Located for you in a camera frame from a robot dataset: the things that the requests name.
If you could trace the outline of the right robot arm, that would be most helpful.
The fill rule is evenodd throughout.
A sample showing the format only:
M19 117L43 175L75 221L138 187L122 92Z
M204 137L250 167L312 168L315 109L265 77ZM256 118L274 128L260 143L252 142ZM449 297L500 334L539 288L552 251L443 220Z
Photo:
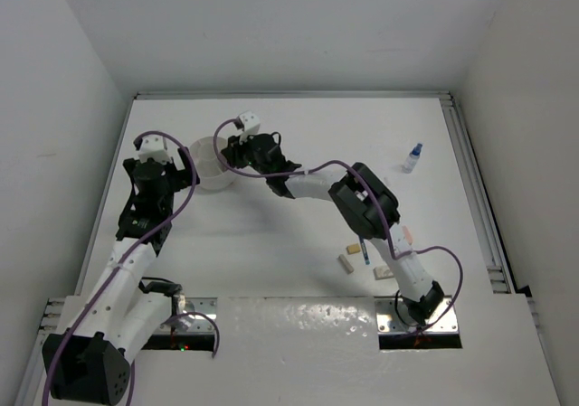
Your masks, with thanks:
M239 174L250 167L279 197L333 203L350 230L374 245L394 274L410 318L427 325L443 300L442 288L406 239L396 197L365 164L356 162L337 177L308 172L286 159L273 134L231 136L216 151L226 168Z

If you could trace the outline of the blue crayon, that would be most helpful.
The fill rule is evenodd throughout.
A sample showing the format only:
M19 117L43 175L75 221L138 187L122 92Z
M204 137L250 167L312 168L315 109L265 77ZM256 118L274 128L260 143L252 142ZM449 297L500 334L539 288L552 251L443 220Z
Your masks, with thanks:
M366 266L369 266L371 264L368 252L367 252L367 247L365 245L365 240L362 237L359 237L359 245L360 245L360 249L363 255L363 259L364 262L366 264Z

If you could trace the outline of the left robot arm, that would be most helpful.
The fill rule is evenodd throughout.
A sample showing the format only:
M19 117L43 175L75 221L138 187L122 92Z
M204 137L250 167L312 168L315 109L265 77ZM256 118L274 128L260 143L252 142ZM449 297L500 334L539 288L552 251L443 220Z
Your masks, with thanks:
M46 379L43 405L51 399L96 405L131 400L134 361L155 330L176 314L176 283L143 285L183 210L176 193L192 194L199 183L189 150L177 153L177 168L165 145L137 143L138 155L124 161L131 191L121 211L109 260L77 316L43 345Z

